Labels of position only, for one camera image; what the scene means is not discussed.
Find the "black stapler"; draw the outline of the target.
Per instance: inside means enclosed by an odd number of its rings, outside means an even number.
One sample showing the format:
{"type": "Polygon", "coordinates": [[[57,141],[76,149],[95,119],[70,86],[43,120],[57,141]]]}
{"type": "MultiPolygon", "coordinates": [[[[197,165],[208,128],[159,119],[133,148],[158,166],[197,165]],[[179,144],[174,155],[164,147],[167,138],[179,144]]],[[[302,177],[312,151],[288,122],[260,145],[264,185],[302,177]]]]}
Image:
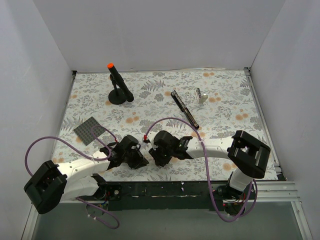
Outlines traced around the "black stapler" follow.
{"type": "Polygon", "coordinates": [[[196,122],[195,118],[192,116],[191,112],[189,111],[189,109],[187,108],[187,106],[185,105],[185,103],[181,100],[181,98],[179,97],[178,93],[173,90],[170,93],[171,97],[173,98],[173,100],[175,101],[175,103],[177,104],[177,106],[179,107],[179,109],[184,113],[184,115],[186,116],[186,118],[188,119],[189,123],[196,129],[199,129],[199,124],[196,122]]]}

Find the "beige stapler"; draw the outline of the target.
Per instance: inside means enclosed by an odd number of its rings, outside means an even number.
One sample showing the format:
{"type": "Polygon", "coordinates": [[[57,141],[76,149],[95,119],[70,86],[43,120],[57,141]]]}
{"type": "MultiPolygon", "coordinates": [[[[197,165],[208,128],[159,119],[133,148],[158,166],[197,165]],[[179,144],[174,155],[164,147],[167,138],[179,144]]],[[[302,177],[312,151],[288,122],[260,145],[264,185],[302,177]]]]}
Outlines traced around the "beige stapler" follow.
{"type": "Polygon", "coordinates": [[[195,89],[195,96],[199,104],[203,104],[208,99],[208,95],[202,93],[199,88],[195,89]]]}

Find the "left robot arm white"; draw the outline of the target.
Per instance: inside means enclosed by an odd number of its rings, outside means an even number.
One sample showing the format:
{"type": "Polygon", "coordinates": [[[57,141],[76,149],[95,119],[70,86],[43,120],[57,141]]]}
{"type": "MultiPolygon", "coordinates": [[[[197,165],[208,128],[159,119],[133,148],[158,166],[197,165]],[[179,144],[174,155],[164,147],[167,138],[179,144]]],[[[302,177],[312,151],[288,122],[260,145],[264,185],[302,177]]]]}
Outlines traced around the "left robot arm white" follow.
{"type": "Polygon", "coordinates": [[[120,142],[109,143],[90,156],[84,154],[80,159],[63,163],[48,160],[32,174],[23,189],[39,214],[77,197],[107,200],[113,195],[113,188],[99,173],[121,164],[134,170],[147,166],[149,161],[140,147],[136,138],[126,135],[120,142]]]}

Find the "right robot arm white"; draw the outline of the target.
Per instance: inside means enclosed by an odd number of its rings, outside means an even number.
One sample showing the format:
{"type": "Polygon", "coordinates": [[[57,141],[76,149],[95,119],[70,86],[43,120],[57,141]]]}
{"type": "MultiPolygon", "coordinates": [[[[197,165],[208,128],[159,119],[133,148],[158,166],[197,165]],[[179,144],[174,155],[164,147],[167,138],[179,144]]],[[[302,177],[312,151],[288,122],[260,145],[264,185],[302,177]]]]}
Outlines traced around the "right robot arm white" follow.
{"type": "Polygon", "coordinates": [[[271,149],[249,133],[238,130],[235,135],[200,141],[192,136],[180,139],[165,130],[144,137],[151,144],[148,151],[157,166],[165,166],[171,158],[179,160],[208,158],[230,159],[237,167],[226,186],[227,195],[237,199],[253,179],[265,177],[271,149]]]}

